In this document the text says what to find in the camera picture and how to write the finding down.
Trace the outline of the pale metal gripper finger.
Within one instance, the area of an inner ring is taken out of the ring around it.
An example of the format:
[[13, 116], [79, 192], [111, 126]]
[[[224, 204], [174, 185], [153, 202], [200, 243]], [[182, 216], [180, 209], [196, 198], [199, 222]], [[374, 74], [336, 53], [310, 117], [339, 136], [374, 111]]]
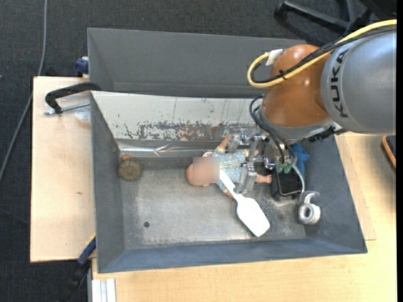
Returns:
[[237, 193], [251, 194], [258, 173], [256, 172], [253, 164], [243, 163], [241, 164], [241, 168], [239, 183], [237, 185]]
[[233, 154], [241, 146], [249, 146], [249, 136], [244, 131], [239, 131], [237, 133], [231, 134], [232, 138], [230, 141], [230, 153]]

